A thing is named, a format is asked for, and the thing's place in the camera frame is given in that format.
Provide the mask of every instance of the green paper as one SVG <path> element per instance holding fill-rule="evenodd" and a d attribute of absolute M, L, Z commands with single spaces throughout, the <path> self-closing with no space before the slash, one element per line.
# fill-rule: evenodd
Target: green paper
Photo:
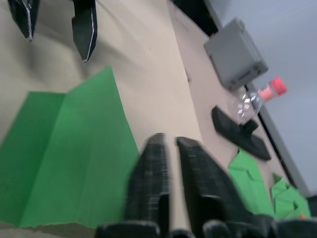
<path fill-rule="evenodd" d="M 118 222 L 138 156 L 110 67 L 67 94 L 31 92 L 0 148 L 0 221 Z"/>
<path fill-rule="evenodd" d="M 271 188 L 274 201 L 276 218 L 299 218 L 304 215 L 311 217 L 307 199 L 301 193 L 288 184 L 286 180 L 278 175 L 273 175 L 275 185 Z"/>
<path fill-rule="evenodd" d="M 246 209 L 254 214 L 273 216 L 272 203 L 257 162 L 240 149 L 228 170 Z"/>

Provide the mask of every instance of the white wall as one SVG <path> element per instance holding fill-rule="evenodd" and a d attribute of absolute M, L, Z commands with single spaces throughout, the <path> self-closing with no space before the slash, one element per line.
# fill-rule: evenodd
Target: white wall
<path fill-rule="evenodd" d="M 317 193 L 317 1 L 209 1 L 222 26 L 234 17 L 246 23 L 266 60 L 268 73 L 253 85 L 261 87 L 276 76 L 287 84 L 285 96 L 266 104 L 265 123 L 273 139 L 285 145 L 283 159 L 296 185 Z"/>

